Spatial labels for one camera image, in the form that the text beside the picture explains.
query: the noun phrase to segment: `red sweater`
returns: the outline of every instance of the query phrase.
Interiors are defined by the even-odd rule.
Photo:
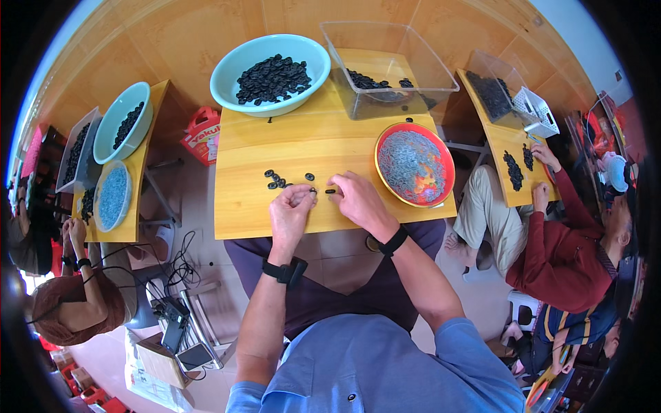
[[[505,280],[552,307],[581,313],[600,302],[617,272],[599,244],[603,227],[578,199],[564,169],[555,179],[570,227],[534,212],[525,250]]]

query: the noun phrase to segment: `cardboard box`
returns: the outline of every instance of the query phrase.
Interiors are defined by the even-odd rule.
[[[53,359],[53,362],[58,367],[58,370],[62,370],[64,367],[67,367],[69,364],[73,363],[73,356],[69,354],[65,348],[62,350],[53,350],[50,352],[50,358]]]
[[[145,367],[147,374],[156,377],[172,386],[185,389],[192,380],[187,377],[172,353],[161,345],[163,333],[160,332],[137,343],[137,354]],[[199,371],[188,373],[197,378]]]
[[[71,370],[71,375],[73,376],[73,379],[76,380],[78,387],[83,391],[89,389],[89,387],[94,384],[94,380],[92,380],[92,377],[83,367]]]

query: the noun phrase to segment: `red plastic bag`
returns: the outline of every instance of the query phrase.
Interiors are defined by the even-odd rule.
[[[220,115],[209,106],[201,107],[191,117],[188,133],[181,144],[207,167],[215,163],[218,155]]]

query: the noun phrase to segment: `beige pants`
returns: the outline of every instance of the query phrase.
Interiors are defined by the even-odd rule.
[[[493,240],[494,261],[500,274],[507,271],[525,248],[531,206],[508,208],[502,198],[498,173],[488,165],[475,169],[459,207],[455,232],[471,247],[482,244],[486,228]]]
[[[118,251],[125,246],[126,244],[122,243],[101,243],[99,248],[98,243],[89,243],[89,260],[93,265],[101,261],[102,257],[106,257],[103,259],[104,267],[118,266],[131,271],[128,252],[126,252],[126,249]],[[136,280],[131,274],[119,268],[104,269],[103,274],[120,288],[120,293],[124,299],[124,322],[122,324],[131,321],[137,310]]]

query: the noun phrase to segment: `white plastic stool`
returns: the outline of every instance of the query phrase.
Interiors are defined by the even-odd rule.
[[[518,322],[521,330],[532,331],[535,328],[535,321],[537,320],[537,313],[539,311],[539,305],[541,304],[540,300],[530,297],[528,294],[524,294],[521,291],[516,291],[515,289],[507,294],[507,300],[512,303],[512,321]],[[519,307],[528,307],[530,309],[533,316],[530,319],[529,324],[521,324],[519,322]]]

